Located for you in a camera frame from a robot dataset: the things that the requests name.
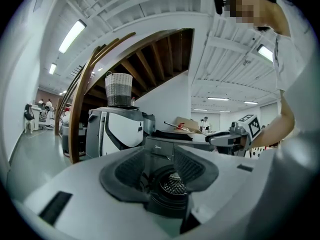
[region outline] ceiling light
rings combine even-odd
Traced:
[[[252,105],[257,105],[257,104],[258,104],[258,102],[251,102],[251,101],[245,101],[244,103],[246,103],[246,104],[252,104]]]
[[[65,36],[62,44],[60,45],[59,52],[64,54],[86,26],[87,25],[81,19],[79,19],[70,29],[69,33]]]
[[[273,52],[270,51],[269,49],[267,49],[264,45],[260,45],[260,47],[258,48],[258,53],[260,53],[262,56],[266,57],[268,60],[270,61],[274,61],[273,58]]]
[[[57,64],[56,63],[52,63],[51,67],[50,67],[50,70],[49,70],[49,74],[53,75],[54,72],[55,72],[56,67],[57,67]]]
[[[228,98],[213,98],[213,97],[209,97],[208,100],[215,100],[215,101],[228,101]]]

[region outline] gray floor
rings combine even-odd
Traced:
[[[12,155],[7,189],[11,198],[21,202],[71,165],[63,155],[61,138],[53,130],[23,134]]]

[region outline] wicker basket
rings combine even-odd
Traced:
[[[130,106],[132,75],[124,73],[110,73],[105,78],[105,91],[108,107]]]

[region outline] woman's arm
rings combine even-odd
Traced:
[[[295,127],[295,117],[283,94],[281,94],[281,112],[268,126],[262,129],[258,137],[253,141],[252,148],[269,146],[282,141]]]

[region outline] white ceiling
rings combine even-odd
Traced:
[[[206,109],[209,113],[221,110],[237,111],[247,106],[244,101],[264,104],[279,98],[273,65],[257,53],[260,44],[273,50],[275,38],[273,33],[267,32],[261,35],[252,29],[239,28],[233,21],[215,13],[213,0],[65,0],[64,2],[65,5],[50,33],[45,66],[40,73],[40,89],[57,94],[66,90],[74,78],[73,72],[85,63],[93,48],[108,38],[112,41],[115,38],[113,36],[125,26],[144,19],[155,20],[166,14],[185,13],[185,16],[190,15],[190,21],[194,21],[192,16],[197,13],[198,16],[208,18],[210,24],[203,33],[205,37],[203,42],[194,40],[193,44],[192,55],[198,57],[196,58],[198,63],[196,66],[192,64],[190,68],[194,71],[191,107]],[[79,19],[83,20],[87,27],[65,54],[59,53],[60,44]],[[202,30],[204,26],[200,24],[201,22],[198,29]],[[137,34],[140,31],[140,34],[143,34],[140,28],[133,28],[132,31],[136,31]],[[49,74],[52,62],[57,63],[54,75]],[[230,100],[213,101],[207,100],[207,97],[226,97]]]

